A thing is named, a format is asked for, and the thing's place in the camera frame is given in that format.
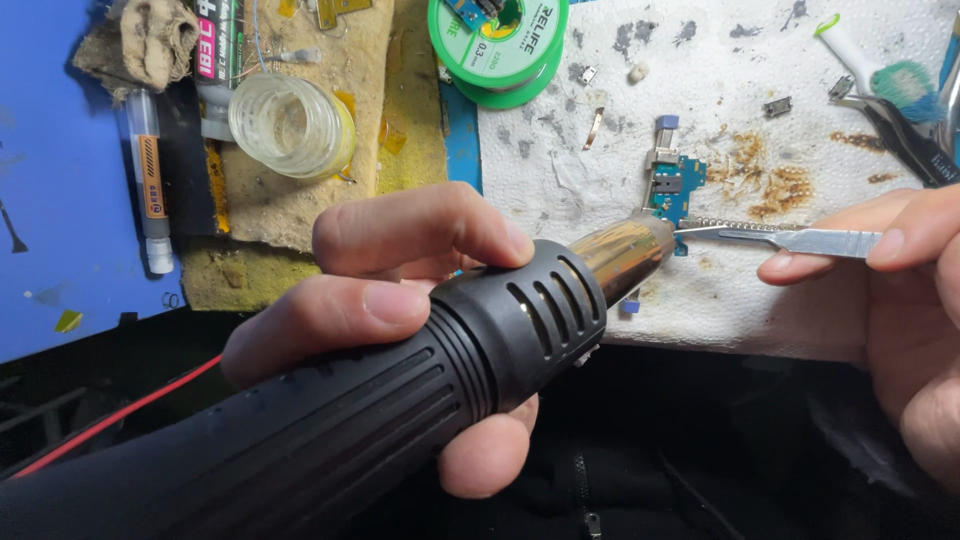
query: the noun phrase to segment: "red cable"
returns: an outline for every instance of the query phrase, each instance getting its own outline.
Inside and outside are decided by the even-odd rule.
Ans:
[[[93,437],[97,433],[123,420],[132,412],[140,408],[143,408],[145,405],[155,402],[156,400],[162,398],[163,396],[166,396],[170,392],[173,392],[177,388],[180,388],[181,386],[192,381],[193,379],[196,379],[197,377],[202,375],[204,372],[209,370],[211,367],[217,365],[218,362],[220,362],[220,355],[217,355],[217,357],[213,358],[212,360],[208,360],[207,363],[205,363],[204,365],[194,369],[193,371],[191,371],[190,373],[187,373],[183,377],[180,377],[179,379],[174,380],[173,382],[170,382],[169,384],[156,390],[152,394],[148,394],[140,398],[139,400],[136,400],[135,402],[121,408],[120,410],[109,415],[107,418],[101,420],[100,422],[97,422],[87,430],[81,431],[80,433],[77,434],[77,436],[67,440],[62,445],[56,447],[49,454],[45,455],[44,457],[41,457],[37,461],[34,461],[30,465],[24,467],[18,473],[13,475],[13,477],[15,479],[20,477],[25,477],[31,473],[35,473],[36,471],[42,469],[43,467],[46,467],[47,465],[53,463],[54,461],[62,457],[64,454],[82,445],[84,442],[88,441],[91,437]]]

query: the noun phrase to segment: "black heat gun handle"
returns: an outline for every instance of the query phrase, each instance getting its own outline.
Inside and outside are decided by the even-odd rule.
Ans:
[[[0,483],[5,538],[331,536],[458,432],[588,352],[603,291],[565,247],[431,294],[405,341],[314,358],[174,426]]]

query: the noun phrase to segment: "circuit board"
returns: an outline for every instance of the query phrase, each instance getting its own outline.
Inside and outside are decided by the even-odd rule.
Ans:
[[[690,207],[690,193],[707,183],[707,164],[688,156],[680,156],[676,165],[660,163],[654,170],[650,189],[650,208],[654,215],[673,222],[678,227]],[[686,244],[679,234],[674,235],[674,257],[686,257]]]
[[[492,14],[488,14],[481,7],[481,2],[476,0],[445,0],[447,4],[453,11],[457,12],[460,15],[460,18],[464,19],[464,24],[466,24],[471,32],[477,32],[480,30],[480,27],[483,24],[496,16],[495,7],[487,0],[482,0],[488,5],[488,11],[493,9]]]

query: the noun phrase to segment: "paper towel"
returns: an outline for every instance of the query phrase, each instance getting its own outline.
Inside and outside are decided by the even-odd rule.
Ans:
[[[871,149],[865,117],[832,106],[846,73],[813,33],[835,12],[867,51],[939,72],[957,4],[944,0],[599,0],[570,7],[564,59],[548,89],[513,110],[479,112],[484,193],[536,237],[569,242],[639,204],[654,122],[678,114],[674,144],[711,165],[690,212],[809,224],[920,183]],[[649,75],[631,85],[643,64]],[[589,86],[583,68],[598,72]],[[767,119],[785,96],[794,109]],[[582,150],[594,109],[604,122]],[[642,288],[637,315],[611,311],[608,341],[799,358],[859,360],[867,285],[861,262],[779,289],[756,268],[772,249],[691,240]]]

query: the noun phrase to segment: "green solder spool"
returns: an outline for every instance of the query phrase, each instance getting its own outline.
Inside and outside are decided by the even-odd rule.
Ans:
[[[567,2],[507,0],[496,19],[471,32],[445,0],[430,0],[430,40],[470,101],[491,109],[517,107],[537,97],[557,72]]]

